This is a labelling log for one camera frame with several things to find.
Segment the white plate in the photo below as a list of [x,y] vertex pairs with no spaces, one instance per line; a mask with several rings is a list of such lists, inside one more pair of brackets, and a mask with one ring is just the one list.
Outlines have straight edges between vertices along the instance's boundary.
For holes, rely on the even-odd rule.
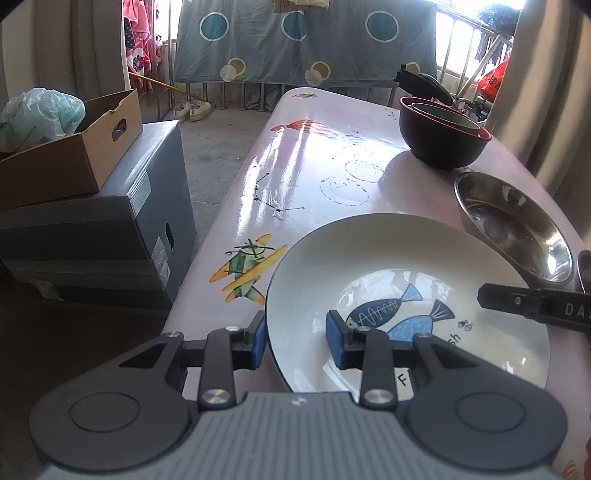
[[[480,308],[476,295],[487,282],[527,286],[492,248],[442,223],[394,213],[339,220],[297,242],[275,270],[267,297],[272,352],[292,390],[349,390],[357,398],[361,372],[337,369],[324,336],[329,310],[338,310],[349,323],[355,311],[357,321],[375,322],[398,339],[432,328],[435,335],[545,386],[546,327]],[[382,299],[388,301],[355,310]],[[411,398],[406,371],[396,370],[399,398]]]

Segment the label sticker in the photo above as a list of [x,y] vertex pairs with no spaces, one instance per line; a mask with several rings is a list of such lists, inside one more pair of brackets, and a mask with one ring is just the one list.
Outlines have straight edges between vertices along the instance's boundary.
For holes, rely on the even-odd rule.
[[64,299],[60,297],[60,294],[57,292],[56,288],[53,286],[53,283],[50,281],[35,280],[32,278],[31,283],[36,286],[37,290],[39,290],[39,293],[44,299],[64,301]]
[[144,206],[144,203],[146,203],[146,200],[148,200],[150,193],[152,193],[150,177],[148,177],[148,172],[144,170],[129,190],[129,202],[131,203],[131,209],[134,211],[135,216],[138,216],[139,211]]
[[160,276],[162,285],[166,287],[168,278],[170,277],[170,267],[168,266],[168,254],[166,253],[166,247],[160,237],[156,240],[154,250],[152,252],[152,261],[156,267],[156,271]]

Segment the table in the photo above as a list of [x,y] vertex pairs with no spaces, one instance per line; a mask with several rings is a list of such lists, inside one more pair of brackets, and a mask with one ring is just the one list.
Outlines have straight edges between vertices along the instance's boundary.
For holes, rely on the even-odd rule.
[[[400,134],[398,114],[313,88],[287,92],[236,176],[164,330],[200,339],[213,329],[248,325],[263,308],[275,260],[329,222],[397,212],[463,229],[453,191],[453,180],[463,170],[437,171],[414,158]],[[573,257],[584,248],[550,195],[496,139],[470,168],[497,176],[536,201],[562,230]],[[245,254],[256,245],[269,258],[257,265],[253,255]],[[253,267],[251,281],[235,281]],[[225,276],[228,269],[237,273]],[[576,278],[566,288],[574,290],[575,282]],[[569,433],[555,467],[568,478],[582,479],[591,436],[589,343],[579,333],[556,327],[548,327],[548,332],[547,390],[560,400],[569,418]],[[238,398],[247,390],[287,390],[268,349],[259,370],[238,371],[235,379]],[[199,369],[191,369],[185,397],[196,397],[198,382]]]

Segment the yellow pole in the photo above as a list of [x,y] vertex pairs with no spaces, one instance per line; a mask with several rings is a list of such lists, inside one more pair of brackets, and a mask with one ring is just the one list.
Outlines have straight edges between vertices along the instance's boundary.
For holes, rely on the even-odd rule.
[[[159,82],[158,80],[154,80],[154,79],[151,79],[149,77],[144,77],[143,75],[140,75],[139,73],[129,72],[129,74],[132,77],[136,77],[136,78],[139,78],[139,79],[142,79],[142,80],[146,80],[148,82],[155,83],[156,85],[160,85],[161,87],[166,87],[168,89],[175,90],[176,92],[180,92],[180,93],[182,93],[184,95],[187,95],[187,92],[185,92],[184,90],[181,90],[180,88],[177,88],[175,86],[169,85],[168,83]],[[192,93],[191,93],[191,97],[195,98],[195,100],[201,100],[197,95],[194,95]]]

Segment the red bag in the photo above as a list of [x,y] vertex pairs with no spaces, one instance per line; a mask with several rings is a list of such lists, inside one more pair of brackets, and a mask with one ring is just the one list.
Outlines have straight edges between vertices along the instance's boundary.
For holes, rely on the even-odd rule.
[[509,57],[478,80],[478,88],[482,92],[482,96],[489,102],[494,102],[496,94],[499,93],[508,63]]

